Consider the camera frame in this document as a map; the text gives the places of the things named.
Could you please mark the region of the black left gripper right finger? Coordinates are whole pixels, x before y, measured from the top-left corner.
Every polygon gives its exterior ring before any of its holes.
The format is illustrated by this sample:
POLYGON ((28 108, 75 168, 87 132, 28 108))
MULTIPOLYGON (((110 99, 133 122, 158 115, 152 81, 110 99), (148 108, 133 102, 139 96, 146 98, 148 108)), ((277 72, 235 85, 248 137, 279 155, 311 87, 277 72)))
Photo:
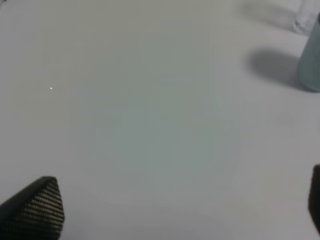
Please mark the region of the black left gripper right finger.
POLYGON ((308 211, 312 222, 320 233, 320 165, 313 167, 310 190, 308 196, 308 211))

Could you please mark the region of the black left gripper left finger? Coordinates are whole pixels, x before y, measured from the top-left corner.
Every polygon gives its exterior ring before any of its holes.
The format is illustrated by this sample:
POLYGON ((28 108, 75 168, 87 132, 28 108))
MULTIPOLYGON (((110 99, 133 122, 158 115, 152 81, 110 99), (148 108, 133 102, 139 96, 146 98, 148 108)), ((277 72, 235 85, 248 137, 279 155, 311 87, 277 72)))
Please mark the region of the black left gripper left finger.
POLYGON ((65 222, 58 181, 43 176, 0 205, 2 240, 58 240, 65 222))

